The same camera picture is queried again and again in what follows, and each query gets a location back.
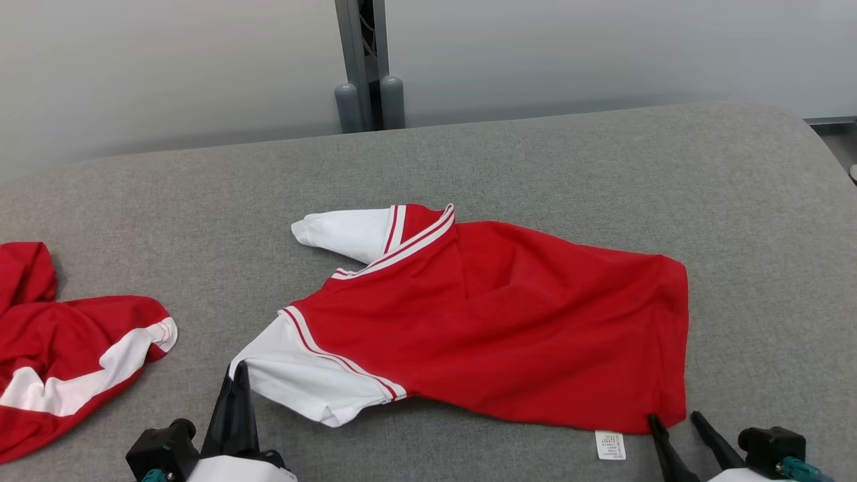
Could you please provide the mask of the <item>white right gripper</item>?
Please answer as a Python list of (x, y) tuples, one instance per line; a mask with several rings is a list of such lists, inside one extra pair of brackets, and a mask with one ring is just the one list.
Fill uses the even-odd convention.
[[(656, 414), (648, 416), (649, 430), (662, 478), (667, 482), (699, 482), (698, 476), (690, 471), (677, 454), (670, 442), (670, 434)], [(784, 482), (784, 479), (771, 479), (765, 474), (747, 468), (744, 459), (732, 448), (731, 444), (713, 428), (707, 418), (699, 411), (690, 414), (690, 421), (697, 430), (703, 443), (710, 449), (722, 472), (717, 473), (709, 482)]]

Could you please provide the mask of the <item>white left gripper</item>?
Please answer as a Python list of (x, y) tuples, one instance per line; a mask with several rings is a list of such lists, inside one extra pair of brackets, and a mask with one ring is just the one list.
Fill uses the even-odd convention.
[(298, 480), (293, 473), (267, 461), (239, 458), (256, 457), (261, 453), (251, 394), (248, 366), (241, 361), (232, 374), (224, 376), (203, 441), (202, 459), (187, 481)]

